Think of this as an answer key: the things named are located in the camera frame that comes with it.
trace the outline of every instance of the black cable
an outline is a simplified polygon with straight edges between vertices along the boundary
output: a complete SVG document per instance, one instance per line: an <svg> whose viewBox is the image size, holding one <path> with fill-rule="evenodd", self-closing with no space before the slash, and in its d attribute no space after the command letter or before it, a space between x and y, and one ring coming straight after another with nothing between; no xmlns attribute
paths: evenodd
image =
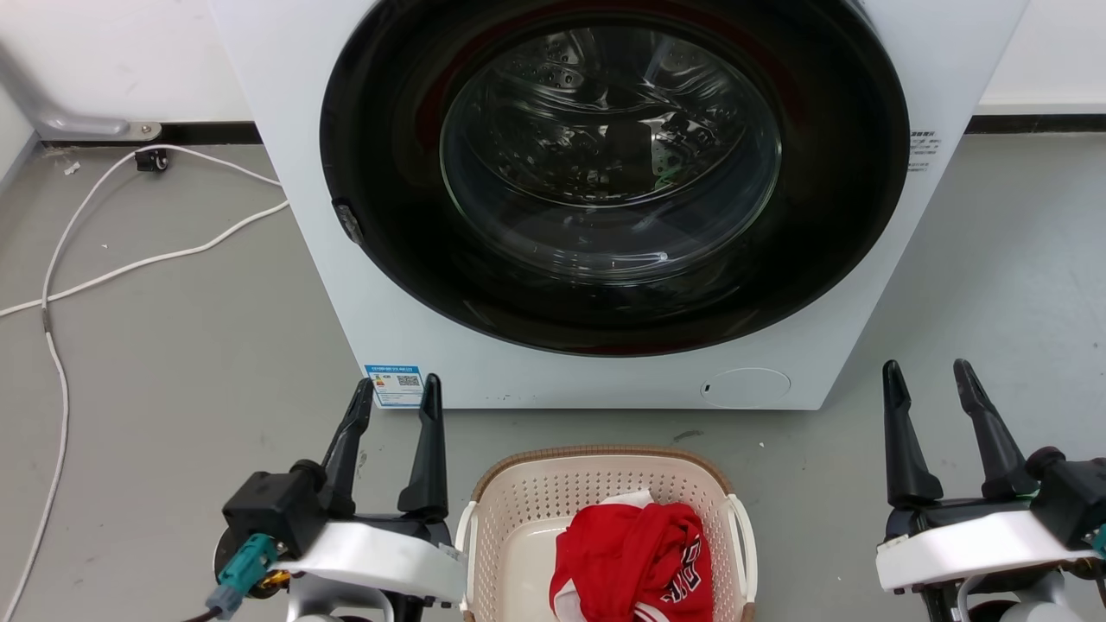
<svg viewBox="0 0 1106 622"><path fill-rule="evenodd" d="M210 620L215 620L220 613L222 613L221 609L212 607L206 613L200 613L196 618L189 618L188 620L185 620L185 622L209 622Z"/></svg>

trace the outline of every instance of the gray floor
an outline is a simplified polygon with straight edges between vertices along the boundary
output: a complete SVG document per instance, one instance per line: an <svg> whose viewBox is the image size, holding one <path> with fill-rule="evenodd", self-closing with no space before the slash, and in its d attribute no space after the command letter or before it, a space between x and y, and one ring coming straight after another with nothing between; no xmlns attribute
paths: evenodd
<svg viewBox="0 0 1106 622"><path fill-rule="evenodd" d="M271 172L261 148L208 151ZM38 298L65 221L119 154L36 156L0 197L0 308ZM81 169L65 176L76 160ZM124 170L76 231L55 291L199 245L281 199L182 156L160 178ZM505 455L669 445L702 432L678 444L722 466L749 506L760 620L924 620L919 599L879 590L873 563L888 510L879 366L901 362L919 437L950 496L977 494L982 480L957 405L957 356L975 364L1026 453L1044 444L1073 457L1106 453L1103 170L1106 136L967 138L822 412L449 413L453 521ZM358 379L293 217L279 214L207 253L54 309L72 386L70 459L17 620L198 613L212 585L221 504L252 470L321 457ZM0 352L6 602L46 494L61 402L36 312L0 319ZM363 443L362 509L394 507L416 434L409 414L376 416ZM1088 620L1102 616L1093 585L1068 591ZM282 614L276 598L248 603L236 620Z"/></svg>

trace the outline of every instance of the laundry basket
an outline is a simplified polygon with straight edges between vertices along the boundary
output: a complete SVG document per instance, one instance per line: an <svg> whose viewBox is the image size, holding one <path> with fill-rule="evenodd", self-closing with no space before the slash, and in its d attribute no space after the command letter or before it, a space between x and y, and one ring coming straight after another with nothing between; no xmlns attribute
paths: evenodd
<svg viewBox="0 0 1106 622"><path fill-rule="evenodd" d="M757 546L744 506L710 463L665 447L591 445L518 454L491 467L461 514L469 556L467 622L556 622L549 589L556 537L580 509L648 488L702 519L713 572L714 622L750 622Z"/></svg>

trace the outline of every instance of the washing machine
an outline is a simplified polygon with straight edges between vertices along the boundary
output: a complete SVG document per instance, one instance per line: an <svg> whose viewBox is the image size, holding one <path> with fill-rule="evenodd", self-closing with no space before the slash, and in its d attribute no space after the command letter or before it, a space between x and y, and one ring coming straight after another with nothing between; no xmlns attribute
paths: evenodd
<svg viewBox="0 0 1106 622"><path fill-rule="evenodd" d="M380 406L816 410L1025 3L211 8Z"/></svg>

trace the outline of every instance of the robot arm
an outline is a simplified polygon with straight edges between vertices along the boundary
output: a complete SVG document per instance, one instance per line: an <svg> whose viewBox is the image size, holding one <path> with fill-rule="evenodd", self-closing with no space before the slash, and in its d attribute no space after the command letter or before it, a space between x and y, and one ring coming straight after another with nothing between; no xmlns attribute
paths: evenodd
<svg viewBox="0 0 1106 622"><path fill-rule="evenodd" d="M1067 463L1053 447L1029 464L971 364L953 364L960 403L983 460L982 497L942 499L914 424L898 363L884 366L886 538L876 552L884 590L920 594L933 622L1077 622L1062 571L1103 581L1106 462ZM1020 602L967 607L970 593L1013 592Z"/></svg>
<svg viewBox="0 0 1106 622"><path fill-rule="evenodd" d="M263 579L246 589L252 598L289 591L288 622L336 622L338 608L368 608L384 622L419 622L422 610L459 602L468 563L452 548L446 487L441 382L429 374L424 387L419 435L409 485L398 514L358 515L353 501L358 444L368 428L373 383L358 383L322 465L299 460L288 474L255 473L223 507L228 529L215 567L230 568L242 543L262 533L279 558ZM231 578L219 572L220 589ZM227 620L237 604L209 601Z"/></svg>

